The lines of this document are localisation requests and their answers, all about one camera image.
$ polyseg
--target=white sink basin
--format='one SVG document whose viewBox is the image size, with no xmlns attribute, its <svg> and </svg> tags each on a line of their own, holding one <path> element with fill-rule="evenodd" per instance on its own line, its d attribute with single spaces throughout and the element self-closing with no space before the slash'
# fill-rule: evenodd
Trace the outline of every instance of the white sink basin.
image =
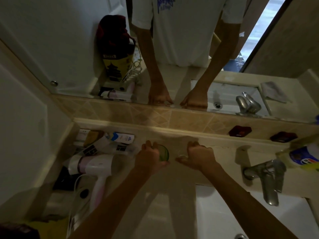
<svg viewBox="0 0 319 239">
<path fill-rule="evenodd" d="M 191 81 L 191 89 L 195 87 L 197 80 Z M 208 89 L 208 109 L 220 110 L 221 112 L 240 112 L 236 102 L 236 96 L 243 96 L 242 92 L 247 92 L 255 101 L 261 105 L 261 110 L 256 114 L 259 116 L 269 116 L 269 112 L 264 104 L 258 88 L 250 86 L 230 85 L 213 82 Z M 220 109 L 214 105 L 221 103 Z"/>
<path fill-rule="evenodd" d="M 279 194 L 279 206 L 268 205 L 261 192 L 250 192 L 299 239 L 319 238 L 319 228 L 305 198 Z M 246 235 L 214 187 L 196 186 L 198 239 L 234 239 Z"/>
</svg>

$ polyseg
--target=forearm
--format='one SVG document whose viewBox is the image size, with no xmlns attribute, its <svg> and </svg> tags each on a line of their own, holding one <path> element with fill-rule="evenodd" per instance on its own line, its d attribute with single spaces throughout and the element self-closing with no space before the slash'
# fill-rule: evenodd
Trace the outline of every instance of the forearm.
<svg viewBox="0 0 319 239">
<path fill-rule="evenodd" d="M 149 176 L 134 169 L 126 179 L 86 218 L 70 239 L 111 238 L 126 209 Z"/>
<path fill-rule="evenodd" d="M 249 238 L 297 239 L 250 193 L 237 184 L 220 164 L 216 162 L 202 172 L 224 199 Z"/>
<path fill-rule="evenodd" d="M 163 81 L 155 59 L 153 41 L 149 30 L 138 29 L 137 36 L 138 45 L 141 50 L 141 54 L 147 67 L 147 70 L 150 74 L 151 82 Z"/>
<path fill-rule="evenodd" d="M 202 77 L 197 82 L 196 86 L 205 88 L 208 91 L 213 80 L 228 63 L 231 55 L 235 51 L 238 40 L 222 40 L 218 48 L 213 54 L 213 57 Z"/>
</svg>

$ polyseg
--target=hair dryer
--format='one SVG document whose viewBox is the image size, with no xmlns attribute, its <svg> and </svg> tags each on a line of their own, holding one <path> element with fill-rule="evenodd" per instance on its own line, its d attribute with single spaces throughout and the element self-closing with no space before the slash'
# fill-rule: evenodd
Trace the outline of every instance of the hair dryer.
<svg viewBox="0 0 319 239">
<path fill-rule="evenodd" d="M 68 166 L 70 175 L 81 173 L 98 177 L 90 199 L 90 213 L 94 211 L 103 198 L 106 178 L 112 175 L 113 157 L 114 155 L 110 154 L 88 157 L 74 155 L 71 157 Z"/>
</svg>

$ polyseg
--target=sink drain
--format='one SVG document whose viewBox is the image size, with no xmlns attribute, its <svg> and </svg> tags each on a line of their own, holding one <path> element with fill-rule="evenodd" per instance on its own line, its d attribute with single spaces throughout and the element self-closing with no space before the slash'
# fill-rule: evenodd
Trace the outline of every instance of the sink drain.
<svg viewBox="0 0 319 239">
<path fill-rule="evenodd" d="M 248 237 L 246 237 L 243 234 L 238 234 L 238 235 L 235 236 L 235 239 L 248 239 Z"/>
<path fill-rule="evenodd" d="M 222 109 L 222 108 L 223 108 L 223 105 L 222 105 L 220 102 L 215 102 L 215 103 L 214 103 L 214 107 L 215 107 L 216 109 Z"/>
</svg>

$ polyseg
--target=faucet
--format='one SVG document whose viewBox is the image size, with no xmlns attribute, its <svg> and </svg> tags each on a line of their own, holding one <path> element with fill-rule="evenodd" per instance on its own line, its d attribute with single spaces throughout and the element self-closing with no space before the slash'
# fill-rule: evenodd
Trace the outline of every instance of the faucet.
<svg viewBox="0 0 319 239">
<path fill-rule="evenodd" d="M 284 184 L 285 164 L 279 159 L 273 159 L 252 167 L 246 167 L 242 173 L 248 180 L 260 178 L 264 200 L 269 205 L 278 206 L 278 194 Z"/>
<path fill-rule="evenodd" d="M 241 113 L 251 113 L 256 114 L 261 110 L 261 105 L 253 99 L 247 92 L 242 92 L 242 94 L 246 97 L 246 99 L 249 101 L 249 104 L 247 103 L 246 99 L 242 96 L 236 96 L 236 102 L 239 106 Z"/>
</svg>

